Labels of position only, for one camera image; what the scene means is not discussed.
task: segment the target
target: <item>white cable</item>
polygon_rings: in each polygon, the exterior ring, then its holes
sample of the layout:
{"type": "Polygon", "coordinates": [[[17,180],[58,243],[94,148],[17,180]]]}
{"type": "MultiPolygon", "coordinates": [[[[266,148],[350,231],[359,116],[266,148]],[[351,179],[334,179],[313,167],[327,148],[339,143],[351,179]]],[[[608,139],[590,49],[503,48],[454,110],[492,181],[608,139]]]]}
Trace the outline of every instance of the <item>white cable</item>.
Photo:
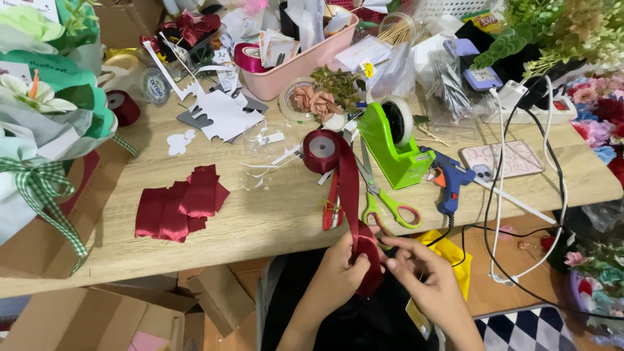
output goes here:
{"type": "MultiPolygon", "coordinates": [[[[546,143],[548,142],[548,133],[550,132],[550,123],[552,121],[552,106],[553,106],[552,83],[550,82],[550,78],[548,76],[544,76],[544,78],[546,79],[546,85],[548,86],[548,119],[546,121],[546,131],[544,132],[544,141],[542,142],[542,149],[544,151],[544,157],[546,158],[546,162],[548,162],[551,168],[555,170],[555,172],[557,172],[557,166],[555,166],[555,164],[550,160],[550,157],[548,156],[548,147],[546,145],[546,143]]],[[[562,179],[562,184],[563,184],[563,189],[561,189],[561,192],[563,193],[563,206],[561,208],[561,215],[560,215],[560,221],[559,221],[560,225],[563,224],[563,219],[565,218],[565,211],[568,207],[568,187],[565,184],[565,180],[563,179],[562,179]]],[[[562,227],[559,227],[557,229],[557,234],[555,235],[555,241],[552,243],[552,245],[550,246],[550,249],[544,255],[544,257],[542,257],[542,259],[539,260],[533,267],[527,269],[521,274],[513,276],[513,278],[516,278],[516,279],[520,278],[521,276],[529,273],[530,271],[542,265],[542,263],[546,261],[546,258],[548,258],[548,256],[553,252],[553,250],[555,250],[555,247],[557,246],[557,242],[559,241],[559,237],[561,236],[562,229],[563,229],[562,227]]],[[[492,277],[497,283],[508,283],[511,281],[509,279],[499,280],[496,277],[496,275],[493,274],[494,273],[493,270],[490,271],[490,273],[492,274],[492,277]]]]}
{"type": "MultiPolygon", "coordinates": [[[[505,121],[503,120],[503,107],[500,103],[500,97],[496,92],[496,89],[490,89],[490,93],[496,98],[496,102],[499,105],[499,121],[500,121],[500,163],[499,167],[501,169],[500,172],[500,180],[499,180],[499,191],[503,191],[503,178],[505,174],[505,121]]],[[[499,228],[500,228],[500,211],[503,205],[503,197],[501,195],[496,195],[496,230],[494,231],[494,246],[492,247],[492,256],[496,255],[496,245],[499,241],[499,228]]],[[[498,282],[496,279],[496,275],[494,275],[494,260],[490,260],[490,276],[498,282]]]]}

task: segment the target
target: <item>pink phone case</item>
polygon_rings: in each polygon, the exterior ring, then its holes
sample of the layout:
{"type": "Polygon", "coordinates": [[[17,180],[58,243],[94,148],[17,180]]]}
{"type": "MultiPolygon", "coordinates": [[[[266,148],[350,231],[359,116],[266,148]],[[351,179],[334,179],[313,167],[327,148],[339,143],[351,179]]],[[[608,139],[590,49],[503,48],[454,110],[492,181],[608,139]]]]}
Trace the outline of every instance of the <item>pink phone case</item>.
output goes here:
{"type": "MultiPolygon", "coordinates": [[[[544,171],[544,164],[524,141],[507,141],[505,145],[505,164],[502,171],[505,178],[544,171]]],[[[492,180],[499,166],[500,143],[467,147],[461,151],[461,156],[464,164],[475,171],[477,177],[484,181],[492,180]]]]}

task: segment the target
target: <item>pink ribbon roll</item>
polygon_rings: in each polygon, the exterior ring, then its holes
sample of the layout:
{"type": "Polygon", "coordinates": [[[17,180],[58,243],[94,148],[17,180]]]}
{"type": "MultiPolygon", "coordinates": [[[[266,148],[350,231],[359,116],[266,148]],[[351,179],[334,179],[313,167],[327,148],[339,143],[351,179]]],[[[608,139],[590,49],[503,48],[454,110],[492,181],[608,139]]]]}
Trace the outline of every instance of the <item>pink ribbon roll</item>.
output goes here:
{"type": "Polygon", "coordinates": [[[241,42],[234,47],[234,62],[238,67],[252,73],[264,73],[270,68],[262,67],[260,47],[257,44],[241,42]]]}

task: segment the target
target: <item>red ribbon roll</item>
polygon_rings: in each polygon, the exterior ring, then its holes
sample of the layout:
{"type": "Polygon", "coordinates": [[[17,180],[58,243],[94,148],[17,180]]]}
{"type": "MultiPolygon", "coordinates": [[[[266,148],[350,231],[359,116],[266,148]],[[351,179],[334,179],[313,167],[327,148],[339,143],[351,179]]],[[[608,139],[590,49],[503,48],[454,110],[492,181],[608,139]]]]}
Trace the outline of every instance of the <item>red ribbon roll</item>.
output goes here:
{"type": "Polygon", "coordinates": [[[311,131],[303,139],[303,163],[315,173],[325,173],[332,169],[338,172],[340,206],[344,210],[353,236],[353,255],[350,261],[354,261],[360,254],[366,254],[371,263],[356,294],[364,297],[372,296],[381,284],[383,275],[377,239],[358,215],[359,171],[351,146],[336,132],[327,129],[311,131]]]}
{"type": "Polygon", "coordinates": [[[262,67],[260,46],[241,42],[234,47],[234,63],[238,67],[253,73],[264,73],[270,69],[262,67]]]}
{"type": "Polygon", "coordinates": [[[141,108],[123,90],[111,90],[106,93],[108,108],[115,113],[120,127],[127,127],[139,119],[141,108]]]}

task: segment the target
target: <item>yellow plastic bag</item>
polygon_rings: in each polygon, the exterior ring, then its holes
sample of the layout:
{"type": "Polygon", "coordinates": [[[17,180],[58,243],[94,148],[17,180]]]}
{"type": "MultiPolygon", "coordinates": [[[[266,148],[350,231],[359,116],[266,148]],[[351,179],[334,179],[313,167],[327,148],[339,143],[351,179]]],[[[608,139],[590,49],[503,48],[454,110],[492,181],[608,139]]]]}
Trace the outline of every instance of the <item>yellow plastic bag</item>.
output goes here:
{"type": "MultiPolygon", "coordinates": [[[[425,234],[422,234],[416,240],[420,241],[423,245],[427,245],[428,243],[436,240],[442,236],[442,234],[437,230],[430,230],[425,234]]],[[[453,244],[447,238],[444,238],[432,246],[430,249],[435,253],[440,255],[449,261],[452,265],[458,264],[462,258],[464,258],[464,253],[462,252],[461,247],[453,244]]],[[[457,267],[453,267],[453,272],[455,272],[455,277],[457,278],[457,283],[459,284],[459,288],[462,290],[462,295],[464,296],[464,300],[468,299],[468,286],[470,286],[470,262],[472,261],[472,255],[466,252],[466,260],[463,261],[461,265],[457,267]]]]}

